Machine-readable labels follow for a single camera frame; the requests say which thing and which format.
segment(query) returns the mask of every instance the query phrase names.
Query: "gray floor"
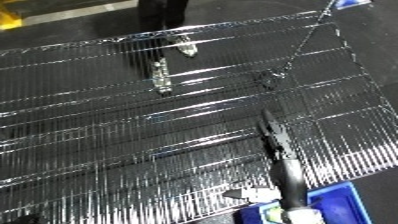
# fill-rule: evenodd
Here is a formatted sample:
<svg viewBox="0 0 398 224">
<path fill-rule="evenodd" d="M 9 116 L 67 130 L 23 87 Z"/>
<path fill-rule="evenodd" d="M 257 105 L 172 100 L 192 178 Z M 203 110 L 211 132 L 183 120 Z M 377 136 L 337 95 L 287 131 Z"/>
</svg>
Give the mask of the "gray floor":
<svg viewBox="0 0 398 224">
<path fill-rule="evenodd" d="M 201 0 L 191 1 L 187 24 L 208 24 L 233 20 L 264 18 L 319 9 L 319 1 L 288 0 L 282 2 Z M 398 110 L 398 28 L 395 25 L 398 3 L 378 1 L 335 13 L 343 35 L 357 52 L 382 92 Z M 88 16 L 71 21 L 60 21 L 25 27 L 0 33 L 0 49 L 29 47 L 76 40 L 96 39 L 138 32 L 135 9 Z M 374 223 L 395 223 L 398 194 L 398 171 L 354 181 Z M 204 220 L 201 223 L 231 223 L 227 217 Z"/>
</svg>

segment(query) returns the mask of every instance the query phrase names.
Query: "blue container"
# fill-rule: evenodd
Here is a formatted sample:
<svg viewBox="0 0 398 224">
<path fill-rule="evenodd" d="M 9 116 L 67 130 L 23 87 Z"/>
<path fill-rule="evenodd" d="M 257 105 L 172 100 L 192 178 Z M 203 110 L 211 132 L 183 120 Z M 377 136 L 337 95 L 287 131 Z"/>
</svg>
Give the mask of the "blue container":
<svg viewBox="0 0 398 224">
<path fill-rule="evenodd" d="M 337 9 L 345 9 L 353 6 L 371 3 L 371 0 L 339 0 L 336 3 Z"/>
<path fill-rule="evenodd" d="M 362 201 L 351 182 L 343 182 L 330 187 L 309 192 L 312 207 L 322 212 L 326 224 L 371 224 Z M 244 224 L 271 224 L 266 213 L 277 208 L 278 202 L 256 204 L 240 211 Z"/>
</svg>

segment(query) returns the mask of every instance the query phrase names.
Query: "leg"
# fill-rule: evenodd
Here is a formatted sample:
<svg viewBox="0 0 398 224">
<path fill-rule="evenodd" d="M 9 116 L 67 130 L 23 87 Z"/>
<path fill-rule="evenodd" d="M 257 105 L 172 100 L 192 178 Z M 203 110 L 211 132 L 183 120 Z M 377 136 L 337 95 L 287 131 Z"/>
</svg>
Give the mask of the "leg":
<svg viewBox="0 0 398 224">
<path fill-rule="evenodd" d="M 184 25 L 185 9 L 189 0 L 167 0 L 166 27 L 174 29 Z"/>
<path fill-rule="evenodd" d="M 140 0 L 138 2 L 138 17 L 141 32 L 152 32 L 163 29 L 164 5 L 161 0 Z M 153 50 L 146 51 L 147 59 L 159 61 L 163 52 L 160 39 L 151 39 L 143 43 L 145 48 Z"/>
<path fill-rule="evenodd" d="M 185 9 L 188 0 L 167 0 L 166 6 L 166 26 L 168 29 L 174 29 L 184 25 Z M 198 53 L 198 49 L 187 35 L 173 35 L 167 37 L 171 44 L 175 44 L 178 51 L 183 55 L 193 58 Z"/>
<path fill-rule="evenodd" d="M 138 14 L 142 32 L 159 31 L 163 29 L 164 4 L 162 0 L 140 0 Z M 162 50 L 162 40 L 158 38 L 143 41 L 145 61 L 148 65 L 148 78 L 160 94 L 172 91 L 171 80 L 168 74 L 167 61 Z"/>
<path fill-rule="evenodd" d="M 162 30 L 164 5 L 160 0 L 139 0 L 138 17 L 141 32 Z"/>
</svg>

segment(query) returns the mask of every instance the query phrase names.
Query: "chrome wire rack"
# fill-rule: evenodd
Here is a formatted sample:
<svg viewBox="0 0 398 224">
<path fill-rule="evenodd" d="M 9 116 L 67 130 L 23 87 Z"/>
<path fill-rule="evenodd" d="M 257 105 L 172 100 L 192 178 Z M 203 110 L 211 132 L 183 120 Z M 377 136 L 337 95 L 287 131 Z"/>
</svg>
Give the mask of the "chrome wire rack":
<svg viewBox="0 0 398 224">
<path fill-rule="evenodd" d="M 397 165 L 397 116 L 319 13 L 0 52 L 0 223 L 185 223 L 235 208 L 231 188 L 271 185 L 255 128 L 288 127 L 307 183 Z M 311 41 L 283 77 L 267 74 Z M 199 49 L 148 41 L 188 34 Z M 148 78 L 162 50 L 172 95 Z"/>
</svg>

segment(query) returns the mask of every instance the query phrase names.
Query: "shoe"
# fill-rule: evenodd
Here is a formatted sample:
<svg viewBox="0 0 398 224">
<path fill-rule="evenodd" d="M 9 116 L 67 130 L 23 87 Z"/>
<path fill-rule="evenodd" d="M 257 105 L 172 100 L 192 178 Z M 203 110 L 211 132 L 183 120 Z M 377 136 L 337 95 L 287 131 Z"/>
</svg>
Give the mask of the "shoe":
<svg viewBox="0 0 398 224">
<path fill-rule="evenodd" d="M 198 48 L 187 35 L 169 36 L 168 42 L 177 45 L 177 49 L 185 56 L 193 58 L 198 54 Z"/>
<path fill-rule="evenodd" d="M 169 69 L 166 58 L 151 62 L 152 82 L 160 94 L 167 94 L 172 91 Z"/>
</svg>

